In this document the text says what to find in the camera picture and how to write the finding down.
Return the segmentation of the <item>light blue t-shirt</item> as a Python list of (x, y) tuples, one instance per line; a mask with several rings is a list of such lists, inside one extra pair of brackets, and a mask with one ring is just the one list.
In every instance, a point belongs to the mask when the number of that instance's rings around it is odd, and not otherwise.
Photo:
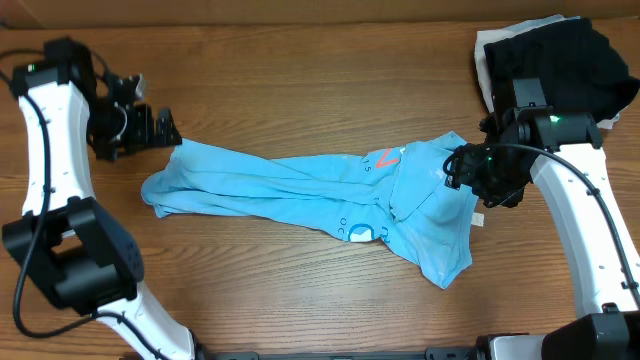
[(365, 156), (264, 159), (185, 140), (141, 196), (158, 217), (257, 216), (344, 242), (380, 240), (445, 289), (472, 263), (478, 198), (467, 186), (447, 187), (443, 171), (463, 143), (449, 132)]

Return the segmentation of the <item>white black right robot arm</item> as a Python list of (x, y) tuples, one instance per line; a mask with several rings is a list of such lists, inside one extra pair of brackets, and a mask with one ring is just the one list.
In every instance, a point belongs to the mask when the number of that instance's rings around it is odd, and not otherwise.
[(527, 184), (541, 192), (569, 265), (576, 318), (546, 335), (496, 334), (475, 346), (430, 349), (427, 358), (636, 359), (639, 254), (615, 200), (603, 138), (590, 113), (558, 112), (536, 78), (493, 95), (481, 144), (445, 160), (446, 184), (466, 185), (486, 207), (516, 206)]

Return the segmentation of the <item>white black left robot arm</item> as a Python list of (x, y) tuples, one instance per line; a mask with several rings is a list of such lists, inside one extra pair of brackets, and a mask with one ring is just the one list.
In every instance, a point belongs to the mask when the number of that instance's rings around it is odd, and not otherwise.
[(181, 136), (168, 109), (145, 103), (142, 76), (96, 71), (99, 62), (59, 38), (6, 77), (27, 128), (29, 174), (22, 216), (3, 226), (3, 244), (20, 265), (18, 284), (32, 282), (80, 324), (108, 326), (144, 359), (202, 359), (203, 345), (146, 285), (134, 238), (96, 200), (89, 166)]

